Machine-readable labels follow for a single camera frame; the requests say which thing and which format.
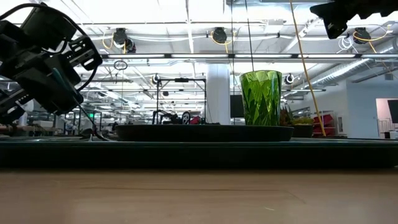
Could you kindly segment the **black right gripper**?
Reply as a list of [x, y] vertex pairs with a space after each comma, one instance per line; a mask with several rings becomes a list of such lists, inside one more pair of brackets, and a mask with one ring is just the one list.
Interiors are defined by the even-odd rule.
[[336, 39], [347, 29], [347, 21], [356, 14], [367, 19], [379, 13], [381, 17], [398, 11], [398, 0], [331, 0], [310, 8], [311, 13], [321, 17], [329, 39]]

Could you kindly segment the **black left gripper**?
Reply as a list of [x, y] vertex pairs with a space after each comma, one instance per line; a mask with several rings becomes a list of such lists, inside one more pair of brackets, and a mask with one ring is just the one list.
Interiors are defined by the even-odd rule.
[[24, 113], [21, 105], [36, 100], [50, 113], [65, 114], [83, 97], [75, 88], [80, 82], [75, 66], [96, 70], [103, 60], [91, 39], [81, 36], [69, 42], [69, 51], [50, 54], [24, 31], [0, 21], [0, 75], [19, 87], [0, 90], [0, 124], [11, 124]]

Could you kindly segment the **green faceted plastic cup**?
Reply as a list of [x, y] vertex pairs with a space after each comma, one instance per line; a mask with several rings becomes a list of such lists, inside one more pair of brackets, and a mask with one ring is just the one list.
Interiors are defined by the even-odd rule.
[[258, 70], [240, 76], [246, 125], [278, 126], [282, 74], [275, 70]]

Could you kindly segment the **dark round plate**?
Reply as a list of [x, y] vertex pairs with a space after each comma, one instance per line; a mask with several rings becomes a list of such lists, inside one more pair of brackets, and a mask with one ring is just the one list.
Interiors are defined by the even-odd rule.
[[289, 141], [288, 126], [221, 124], [126, 124], [116, 126], [121, 141], [139, 142], [279, 142]]

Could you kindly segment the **dark green serving tray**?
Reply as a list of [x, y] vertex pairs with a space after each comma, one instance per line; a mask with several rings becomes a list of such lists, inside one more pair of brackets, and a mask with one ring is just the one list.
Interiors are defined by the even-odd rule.
[[0, 141], [0, 169], [378, 169], [398, 166], [398, 141]]

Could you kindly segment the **red storage bin shelf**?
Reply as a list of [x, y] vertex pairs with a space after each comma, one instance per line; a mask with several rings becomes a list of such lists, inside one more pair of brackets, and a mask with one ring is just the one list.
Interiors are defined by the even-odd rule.
[[[335, 135], [335, 121], [331, 114], [324, 114], [320, 116], [323, 123], [323, 129], [326, 137], [332, 137]], [[313, 118], [313, 137], [323, 136], [320, 121], [317, 116]]]

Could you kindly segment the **potted plant black pot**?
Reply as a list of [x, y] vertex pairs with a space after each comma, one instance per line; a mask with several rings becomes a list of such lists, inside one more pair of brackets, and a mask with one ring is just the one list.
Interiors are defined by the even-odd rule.
[[280, 125], [294, 128], [293, 138], [310, 138], [313, 134], [313, 118], [297, 117], [294, 118], [293, 113], [288, 105], [280, 107]]

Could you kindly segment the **long ceiling light bar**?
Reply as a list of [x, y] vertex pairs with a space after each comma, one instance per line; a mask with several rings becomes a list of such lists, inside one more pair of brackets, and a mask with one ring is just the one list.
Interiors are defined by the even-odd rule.
[[352, 59], [352, 58], [398, 58], [398, 54], [102, 54], [103, 59], [139, 59], [139, 58], [266, 58], [266, 59]]

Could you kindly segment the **black standing monitor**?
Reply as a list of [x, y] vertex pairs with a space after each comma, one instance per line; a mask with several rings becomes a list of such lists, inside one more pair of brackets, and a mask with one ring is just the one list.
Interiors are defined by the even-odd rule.
[[243, 118], [244, 117], [244, 106], [242, 95], [231, 95], [230, 96], [230, 117], [231, 118]]

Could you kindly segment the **white building pillar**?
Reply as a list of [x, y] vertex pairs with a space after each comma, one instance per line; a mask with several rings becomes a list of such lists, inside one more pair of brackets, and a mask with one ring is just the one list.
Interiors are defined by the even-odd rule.
[[206, 78], [207, 119], [209, 123], [230, 123], [230, 70], [227, 64], [209, 64]]

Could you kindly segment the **black metal frame stand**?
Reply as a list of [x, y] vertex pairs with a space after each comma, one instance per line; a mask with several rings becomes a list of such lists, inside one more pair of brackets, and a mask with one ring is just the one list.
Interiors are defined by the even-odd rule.
[[200, 87], [202, 92], [204, 92], [204, 118], [206, 119], [206, 105], [207, 105], [207, 85], [206, 78], [158, 78], [156, 79], [156, 111], [155, 116], [152, 118], [153, 124], [159, 123], [159, 92], [167, 86], [169, 82], [175, 83], [188, 83], [193, 82]]

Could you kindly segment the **dark wall screen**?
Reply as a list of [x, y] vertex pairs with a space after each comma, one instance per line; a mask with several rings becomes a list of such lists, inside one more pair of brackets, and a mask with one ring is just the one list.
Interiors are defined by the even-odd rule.
[[391, 120], [394, 124], [398, 124], [398, 100], [388, 100]]

